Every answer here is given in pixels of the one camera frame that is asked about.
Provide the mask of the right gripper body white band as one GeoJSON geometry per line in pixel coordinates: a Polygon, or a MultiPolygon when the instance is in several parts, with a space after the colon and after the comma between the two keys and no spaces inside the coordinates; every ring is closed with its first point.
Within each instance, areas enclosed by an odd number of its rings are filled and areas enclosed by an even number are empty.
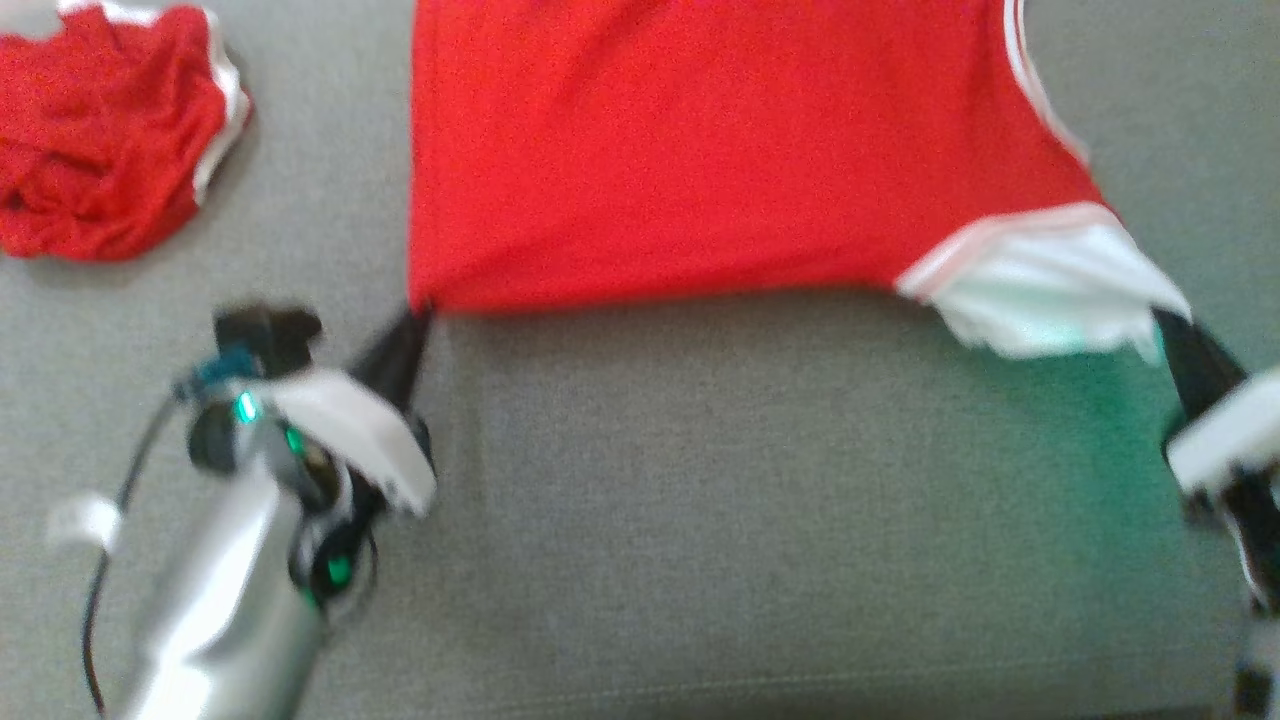
{"type": "Polygon", "coordinates": [[[1277,611],[1279,370],[1244,380],[1167,443],[1180,491],[1203,500],[1235,542],[1245,582],[1277,611]]]}

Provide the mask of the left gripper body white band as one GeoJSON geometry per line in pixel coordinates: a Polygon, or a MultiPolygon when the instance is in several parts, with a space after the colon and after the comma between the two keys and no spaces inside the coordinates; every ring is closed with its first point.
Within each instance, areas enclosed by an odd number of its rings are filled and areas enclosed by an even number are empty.
{"type": "Polygon", "coordinates": [[[200,400],[193,465],[262,478],[298,506],[285,533],[291,580],[317,606],[349,591],[375,521],[430,509],[435,471],[420,430],[352,375],[314,366],[278,379],[227,379],[200,400]]]}

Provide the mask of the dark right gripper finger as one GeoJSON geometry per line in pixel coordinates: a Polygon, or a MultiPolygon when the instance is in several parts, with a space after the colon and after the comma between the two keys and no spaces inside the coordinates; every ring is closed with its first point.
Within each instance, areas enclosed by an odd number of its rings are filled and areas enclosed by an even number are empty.
{"type": "Polygon", "coordinates": [[[1152,315],[1181,411],[1193,420],[1213,404],[1208,379],[1213,364],[1208,360],[1204,333],[1172,310],[1153,310],[1152,315]]]}
{"type": "Polygon", "coordinates": [[[1248,372],[1211,333],[1171,315],[1171,378],[1181,402],[1217,402],[1248,372]]]}

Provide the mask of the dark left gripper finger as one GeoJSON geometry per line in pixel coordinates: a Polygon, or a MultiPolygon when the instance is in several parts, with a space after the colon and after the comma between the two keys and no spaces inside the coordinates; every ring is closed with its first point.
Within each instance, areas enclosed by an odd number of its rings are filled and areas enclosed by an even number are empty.
{"type": "Polygon", "coordinates": [[[420,315],[404,310],[349,365],[380,397],[412,397],[420,373],[420,315]]]}
{"type": "Polygon", "coordinates": [[[407,413],[433,323],[430,306],[406,309],[384,333],[384,398],[407,413]]]}

